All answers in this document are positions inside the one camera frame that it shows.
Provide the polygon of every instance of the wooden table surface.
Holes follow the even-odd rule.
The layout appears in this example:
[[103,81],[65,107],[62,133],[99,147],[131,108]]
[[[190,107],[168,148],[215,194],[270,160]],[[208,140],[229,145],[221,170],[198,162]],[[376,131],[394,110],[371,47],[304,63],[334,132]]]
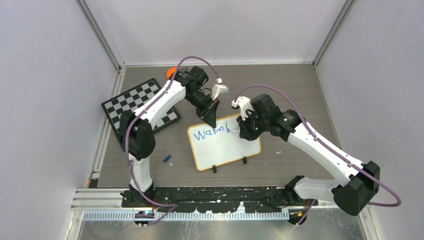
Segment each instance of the wooden table surface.
[[[215,83],[213,71],[207,66],[201,67],[209,76],[209,82],[205,87],[212,88]],[[161,66],[129,67],[126,70],[122,92],[150,78],[156,78],[163,86],[168,69],[169,67]],[[219,96],[217,118],[238,113],[231,108],[231,101],[242,88],[251,84],[268,84],[286,93],[306,120],[324,137],[337,145],[320,84],[311,64],[220,65],[216,66],[216,70],[223,84],[229,87],[229,94]],[[282,111],[291,108],[283,97],[266,88],[249,88],[243,96],[252,99],[262,93],[269,94]],[[296,175],[313,179],[332,178],[306,153],[269,133],[261,135],[262,152],[249,157],[247,164],[244,165],[239,160],[217,167],[217,173],[213,173],[211,169],[198,171],[187,129],[202,121],[196,116],[194,106],[188,101],[182,100],[175,107],[181,119],[154,135],[156,148],[150,156],[150,175],[155,186],[284,186]],[[162,160],[169,154],[172,157],[164,163]],[[129,182],[130,172],[124,152],[112,133],[97,186],[127,187]]]

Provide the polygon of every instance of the gray wall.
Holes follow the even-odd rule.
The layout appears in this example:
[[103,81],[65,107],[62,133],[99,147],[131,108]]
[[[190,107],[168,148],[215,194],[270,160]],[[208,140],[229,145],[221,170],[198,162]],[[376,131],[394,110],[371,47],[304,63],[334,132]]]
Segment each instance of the gray wall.
[[62,239],[116,71],[74,0],[0,6],[0,239]]
[[[356,1],[318,65],[342,145],[403,200],[375,209],[389,240],[424,234],[423,23],[420,0]],[[395,201],[382,188],[373,200]]]
[[160,65],[189,55],[211,63],[312,61],[344,1],[87,3],[118,58],[127,65]]

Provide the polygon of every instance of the blue marker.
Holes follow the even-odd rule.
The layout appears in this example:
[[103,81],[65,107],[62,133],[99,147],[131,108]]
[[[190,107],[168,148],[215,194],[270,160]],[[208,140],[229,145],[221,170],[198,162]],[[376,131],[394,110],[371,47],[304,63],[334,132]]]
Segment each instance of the blue marker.
[[164,163],[168,162],[168,160],[171,158],[171,155],[169,154],[165,159],[163,160]]

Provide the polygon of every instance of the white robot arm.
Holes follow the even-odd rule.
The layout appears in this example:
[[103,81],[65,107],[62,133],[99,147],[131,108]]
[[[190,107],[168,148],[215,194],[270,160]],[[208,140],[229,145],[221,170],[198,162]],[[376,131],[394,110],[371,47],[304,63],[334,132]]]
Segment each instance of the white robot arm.
[[241,110],[241,116],[237,118],[241,138],[253,141],[261,133],[270,132],[273,136],[303,150],[334,177],[331,180],[318,180],[296,176],[285,186],[289,201],[300,198],[335,202],[346,213],[356,216],[379,190],[377,184],[329,151],[317,139],[324,141],[352,164],[360,166],[365,172],[379,179],[380,168],[377,164],[372,161],[364,164],[346,154],[307,122],[316,134],[316,138],[312,137],[294,110],[281,112],[269,95],[261,94],[252,100],[241,96],[234,100],[231,106]]
[[205,95],[201,87],[208,80],[209,78],[204,70],[197,66],[194,66],[190,72],[177,71],[174,81],[168,80],[165,86],[145,105],[136,109],[135,112],[127,110],[122,113],[118,129],[120,136],[118,140],[122,150],[125,151],[125,136],[129,124],[138,114],[145,111],[150,103],[154,103],[135,122],[129,134],[129,159],[133,164],[134,175],[134,179],[130,181],[130,190],[135,194],[137,194],[137,183],[143,192],[147,192],[149,188],[153,187],[149,164],[149,156],[156,145],[153,128],[172,106],[180,100],[186,99],[196,107],[196,114],[201,120],[213,128],[216,127],[216,111],[220,103],[217,97],[220,93],[227,93],[228,88],[221,84],[222,80],[219,78],[216,80],[217,84],[213,87],[211,93],[213,96]]

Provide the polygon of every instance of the checkerboard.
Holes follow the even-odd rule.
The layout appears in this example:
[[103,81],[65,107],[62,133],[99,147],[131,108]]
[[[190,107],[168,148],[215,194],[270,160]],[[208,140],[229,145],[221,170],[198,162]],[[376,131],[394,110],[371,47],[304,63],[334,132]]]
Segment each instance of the checkerboard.
[[[136,109],[147,103],[149,99],[153,98],[160,89],[161,86],[159,83],[156,79],[152,78],[101,104],[116,137],[118,137],[118,129],[120,126],[120,117],[122,112],[130,109],[134,112]],[[178,114],[175,107],[171,107],[166,114],[160,118],[157,125],[154,126],[153,132],[155,133],[163,129],[180,118],[181,116]]]

